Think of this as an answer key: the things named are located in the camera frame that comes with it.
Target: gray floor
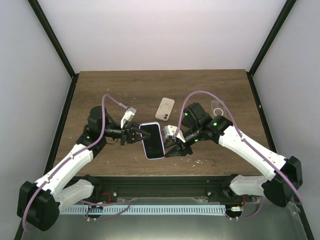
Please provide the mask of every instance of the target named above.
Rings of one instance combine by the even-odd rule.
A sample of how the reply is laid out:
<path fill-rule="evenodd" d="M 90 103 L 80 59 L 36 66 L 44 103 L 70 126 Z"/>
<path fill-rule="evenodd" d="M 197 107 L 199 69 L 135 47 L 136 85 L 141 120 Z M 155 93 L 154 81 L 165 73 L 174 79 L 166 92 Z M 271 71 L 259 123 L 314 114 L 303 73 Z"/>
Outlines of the gray floor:
<path fill-rule="evenodd" d="M 246 204 L 246 214 L 257 204 Z M 120 216 L 87 222 L 82 215 L 61 215 L 46 232 L 35 230 L 23 240 L 304 240 L 297 208 L 266 202 L 255 217 L 229 221 L 224 216 Z"/>

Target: cable connector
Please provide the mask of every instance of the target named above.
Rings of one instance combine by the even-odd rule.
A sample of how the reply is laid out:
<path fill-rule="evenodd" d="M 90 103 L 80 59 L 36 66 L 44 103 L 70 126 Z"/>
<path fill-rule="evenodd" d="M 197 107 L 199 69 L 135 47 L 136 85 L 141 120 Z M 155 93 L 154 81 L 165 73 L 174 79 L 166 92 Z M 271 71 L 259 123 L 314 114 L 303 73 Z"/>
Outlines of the cable connector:
<path fill-rule="evenodd" d="M 43 181 L 44 181 L 44 182 L 46 182 L 47 184 L 49 184 L 49 183 L 50 183 L 50 180 L 49 180 L 49 178 L 48 178 L 48 177 L 46 177 Z"/>
<path fill-rule="evenodd" d="M 243 207 L 242 206 L 232 206 L 231 207 L 231 211 L 232 212 L 242 212 L 243 211 Z"/>
<path fill-rule="evenodd" d="M 124 116 L 122 117 L 121 123 L 120 123 L 121 129 L 124 128 L 124 126 L 126 125 L 127 122 L 130 122 L 134 118 L 136 112 L 137 112 L 137 110 L 133 107 L 129 107 L 125 111 Z"/>

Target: purple phone case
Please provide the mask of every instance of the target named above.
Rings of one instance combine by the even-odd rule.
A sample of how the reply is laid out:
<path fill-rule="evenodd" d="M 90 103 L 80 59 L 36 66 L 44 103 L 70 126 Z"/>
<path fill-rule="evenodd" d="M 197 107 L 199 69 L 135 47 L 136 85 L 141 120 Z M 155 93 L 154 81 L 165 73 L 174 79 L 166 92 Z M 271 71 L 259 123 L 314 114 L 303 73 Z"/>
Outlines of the purple phone case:
<path fill-rule="evenodd" d="M 144 143 L 144 141 L 142 140 L 144 155 L 145 155 L 145 158 L 146 158 L 146 159 L 149 159 L 149 160 L 164 159 L 166 152 L 165 152 L 164 141 L 163 141 L 163 139 L 162 139 L 160 124 L 159 124 L 158 122 L 156 122 L 156 121 L 154 121 L 154 122 L 142 123 L 142 124 L 140 124 L 139 129 L 140 129 L 141 126 L 154 125 L 154 124 L 156 124 L 156 125 L 158 126 L 158 128 L 159 128 L 159 133 L 160 133 L 160 136 L 161 136 L 161 145 L 162 145 L 163 157 L 159 157 L 159 158 L 148 158 L 148 157 L 147 157 L 147 153 L 146 153 L 145 143 Z"/>

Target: small white object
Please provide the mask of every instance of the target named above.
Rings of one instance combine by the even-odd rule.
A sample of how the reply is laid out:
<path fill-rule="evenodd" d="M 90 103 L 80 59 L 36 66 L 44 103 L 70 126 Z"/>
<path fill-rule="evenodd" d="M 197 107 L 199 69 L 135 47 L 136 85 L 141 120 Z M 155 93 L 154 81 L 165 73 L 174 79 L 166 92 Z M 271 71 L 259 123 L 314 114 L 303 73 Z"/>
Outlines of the small white object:
<path fill-rule="evenodd" d="M 232 206 L 231 207 L 232 212 L 242 212 L 242 207 L 240 206 Z"/>
<path fill-rule="evenodd" d="M 162 98 L 158 110 L 156 111 L 155 118 L 165 122 L 168 121 L 174 105 L 175 100 L 166 97 Z"/>
<path fill-rule="evenodd" d="M 129 107 L 129 108 L 125 111 L 124 116 L 122 117 L 121 122 L 120 122 L 120 127 L 121 127 L 121 129 L 124 128 L 124 126 L 125 126 L 125 124 L 126 124 L 127 122 L 130 122 L 130 121 L 134 118 L 136 112 L 137 112 L 137 110 L 134 109 L 133 107 Z"/>

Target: smartphone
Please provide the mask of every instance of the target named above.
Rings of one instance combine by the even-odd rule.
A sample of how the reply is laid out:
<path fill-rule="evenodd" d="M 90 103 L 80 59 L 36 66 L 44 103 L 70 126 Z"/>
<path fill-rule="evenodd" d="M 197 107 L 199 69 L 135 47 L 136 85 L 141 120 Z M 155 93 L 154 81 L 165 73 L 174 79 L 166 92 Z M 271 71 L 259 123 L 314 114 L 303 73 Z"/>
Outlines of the smartphone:
<path fill-rule="evenodd" d="M 145 157 L 150 160 L 163 159 L 165 157 L 165 147 L 159 123 L 147 122 L 141 124 L 139 128 L 150 133 L 148 139 L 142 140 Z"/>

